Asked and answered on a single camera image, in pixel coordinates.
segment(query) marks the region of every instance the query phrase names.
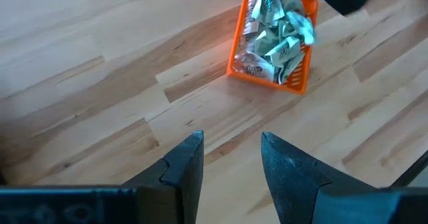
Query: orange plastic basket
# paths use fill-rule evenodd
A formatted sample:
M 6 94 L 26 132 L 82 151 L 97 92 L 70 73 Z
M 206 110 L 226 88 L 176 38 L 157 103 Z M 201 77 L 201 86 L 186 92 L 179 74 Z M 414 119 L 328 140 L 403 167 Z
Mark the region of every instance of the orange plastic basket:
M 316 15 L 318 13 L 318 0 L 302 0 L 305 7 L 306 13 L 309 15 L 312 23 L 316 24 Z M 227 75 L 240 80 L 250 81 L 254 84 L 259 84 L 263 86 L 273 87 L 278 90 L 284 90 L 293 92 L 295 94 L 304 94 L 306 92 L 306 84 L 308 83 L 309 77 L 309 67 L 310 67 L 310 58 L 312 55 L 312 46 L 304 46 L 302 50 L 305 53 L 305 57 L 298 67 L 293 71 L 293 73 L 288 77 L 284 85 L 279 85 L 269 80 L 264 80 L 251 76 L 249 74 L 244 74 L 237 72 L 233 68 L 233 63 L 235 61 L 235 54 L 239 45 L 239 40 L 242 35 L 243 26 L 245 24 L 245 14 L 247 13 L 248 0 L 243 0 L 241 4 L 241 10 L 239 11 L 238 22 L 235 30 L 235 37 L 233 39 L 233 45 L 231 53 L 229 56 L 229 61 L 227 63 Z

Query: orange basket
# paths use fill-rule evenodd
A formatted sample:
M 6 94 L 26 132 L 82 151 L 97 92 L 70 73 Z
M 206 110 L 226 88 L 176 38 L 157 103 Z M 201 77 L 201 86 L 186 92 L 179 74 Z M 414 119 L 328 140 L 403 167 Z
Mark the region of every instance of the orange basket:
M 316 15 L 318 13 L 318 0 L 302 0 L 305 7 L 306 13 L 309 18 L 312 20 L 312 23 L 316 24 Z M 248 0 L 243 0 L 241 4 L 241 10 L 239 11 L 238 22 L 235 30 L 235 37 L 233 38 L 232 50 L 229 56 L 229 61 L 227 62 L 227 75 L 240 80 L 250 81 L 254 84 L 259 84 L 263 86 L 268 86 L 276 88 L 278 90 L 289 91 L 295 94 L 304 94 L 306 92 L 306 85 L 309 78 L 309 67 L 310 67 L 310 58 L 312 55 L 312 46 L 303 46 L 302 51 L 305 53 L 304 59 L 293 71 L 293 73 L 288 77 L 284 85 L 279 85 L 269 80 L 262 78 L 257 78 L 249 74 L 239 73 L 233 68 L 233 63 L 235 61 L 235 54 L 239 45 L 239 40 L 242 36 L 243 27 L 245 24 L 245 15 L 247 13 Z

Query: candy wrapper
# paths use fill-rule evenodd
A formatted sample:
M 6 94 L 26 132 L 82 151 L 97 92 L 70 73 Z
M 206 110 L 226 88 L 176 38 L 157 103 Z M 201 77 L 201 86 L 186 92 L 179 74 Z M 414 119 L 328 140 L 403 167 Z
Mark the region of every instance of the candy wrapper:
M 285 84 L 316 40 L 302 0 L 249 0 L 234 68 Z

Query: wood grain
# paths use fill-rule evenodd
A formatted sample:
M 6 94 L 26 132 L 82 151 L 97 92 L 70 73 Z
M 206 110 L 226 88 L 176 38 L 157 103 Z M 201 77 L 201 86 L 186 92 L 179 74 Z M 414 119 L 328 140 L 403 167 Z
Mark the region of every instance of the wood grain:
M 271 131 L 372 185 L 428 150 L 428 0 L 320 0 L 305 96 L 225 76 L 241 0 L 0 0 L 0 166 L 120 184 L 205 131 L 198 223 L 278 223 Z

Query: light wooden floor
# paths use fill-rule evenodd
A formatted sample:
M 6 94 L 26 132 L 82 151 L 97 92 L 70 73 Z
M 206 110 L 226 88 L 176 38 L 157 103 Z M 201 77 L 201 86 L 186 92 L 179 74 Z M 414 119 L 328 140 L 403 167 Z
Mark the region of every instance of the light wooden floor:
M 205 131 L 198 223 L 277 223 L 271 131 L 375 186 L 428 149 L 428 0 L 322 2 L 308 94 L 226 78 L 241 0 L 0 0 L 0 159 L 14 184 L 120 184 Z

